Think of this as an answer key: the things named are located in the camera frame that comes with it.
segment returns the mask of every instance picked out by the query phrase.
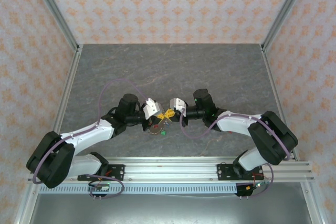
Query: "floor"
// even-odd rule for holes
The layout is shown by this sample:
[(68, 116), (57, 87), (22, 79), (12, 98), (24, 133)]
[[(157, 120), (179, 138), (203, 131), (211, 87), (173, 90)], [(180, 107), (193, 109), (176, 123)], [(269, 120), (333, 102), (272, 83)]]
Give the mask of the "floor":
[[(207, 88), (215, 104), (244, 114), (278, 113), (269, 77), (258, 44), (123, 44), (84, 45), (61, 132), (93, 123), (102, 87), (110, 80), (126, 78), (152, 99), (169, 108), (171, 98), (193, 104), (193, 92)], [(128, 83), (110, 87), (102, 99), (102, 112), (117, 106), (126, 93), (137, 94)], [(143, 132), (140, 125), (127, 128), (116, 138), (84, 151), (107, 156), (237, 156), (254, 146), (250, 137), (211, 131), (191, 140), (178, 123), (166, 135)], [(206, 127), (190, 121), (187, 131), (199, 135)]]
[(300, 183), (275, 183), (249, 200), (226, 195), (123, 194), (93, 201), (89, 195), (43, 194), (37, 198), (30, 223), (310, 224), (311, 220)]

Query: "patterned wallpaper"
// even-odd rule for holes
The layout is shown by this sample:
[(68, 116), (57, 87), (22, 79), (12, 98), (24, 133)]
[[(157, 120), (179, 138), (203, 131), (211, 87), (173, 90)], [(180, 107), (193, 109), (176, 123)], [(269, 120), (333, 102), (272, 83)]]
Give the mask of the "patterned wallpaper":
[(73, 56), (43, 0), (0, 0), (0, 223), (12, 224), (25, 165), (55, 115)]
[(297, 0), (267, 52), (299, 155), (336, 220), (336, 0)]
[(285, 0), (56, 0), (76, 40), (261, 43)]

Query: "white cable tray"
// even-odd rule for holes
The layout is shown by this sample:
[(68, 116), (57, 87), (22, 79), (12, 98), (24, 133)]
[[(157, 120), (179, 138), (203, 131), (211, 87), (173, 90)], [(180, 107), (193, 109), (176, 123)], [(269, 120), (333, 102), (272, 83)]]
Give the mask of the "white cable tray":
[[(115, 194), (120, 191), (120, 185), (109, 184), (108, 189), (94, 190), (106, 194)], [(91, 187), (86, 184), (61, 184), (49, 189), (45, 185), (40, 188), (39, 194), (87, 194)], [(215, 184), (125, 184), (123, 194), (234, 194), (237, 192), (235, 183)]]

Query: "gray marble surface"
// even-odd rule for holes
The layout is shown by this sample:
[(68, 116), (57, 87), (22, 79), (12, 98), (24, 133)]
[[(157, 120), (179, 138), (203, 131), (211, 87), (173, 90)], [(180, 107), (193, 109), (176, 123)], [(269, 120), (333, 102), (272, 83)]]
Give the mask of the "gray marble surface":
[[(72, 85), (61, 132), (69, 132), (97, 119), (97, 101), (110, 80), (126, 78), (164, 109), (171, 98), (193, 105), (193, 92), (207, 88), (220, 108), (244, 113), (278, 113), (258, 44), (124, 44), (84, 45)], [(144, 99), (128, 83), (113, 84), (102, 99), (102, 113), (117, 106), (126, 93)], [(190, 121), (186, 129), (199, 135), (206, 127)], [(150, 135), (140, 125), (116, 138), (84, 151), (103, 156), (236, 156), (253, 147), (250, 137), (211, 131), (199, 139), (184, 136), (178, 123), (166, 136)]]

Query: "enclosure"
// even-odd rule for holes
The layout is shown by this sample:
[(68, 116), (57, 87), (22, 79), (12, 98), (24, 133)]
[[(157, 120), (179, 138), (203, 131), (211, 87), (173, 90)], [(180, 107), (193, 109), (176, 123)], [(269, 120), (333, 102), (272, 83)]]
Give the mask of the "enclosure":
[[(1, 13), (1, 223), (334, 223), (336, 0), (1, 0)], [(274, 111), (299, 145), (249, 201), (209, 189), (96, 202), (66, 191), (81, 186), (76, 179), (59, 192), (32, 184), (26, 162), (43, 136), (94, 123), (113, 79), (134, 82), (164, 111), (172, 98), (194, 105), (197, 89), (235, 113)], [(102, 113), (126, 93), (144, 102), (118, 82)], [(205, 130), (202, 121), (186, 127)], [(254, 146), (231, 132), (190, 139), (173, 122), (164, 134), (128, 127), (81, 154), (125, 164), (131, 187), (217, 186), (216, 164)]]

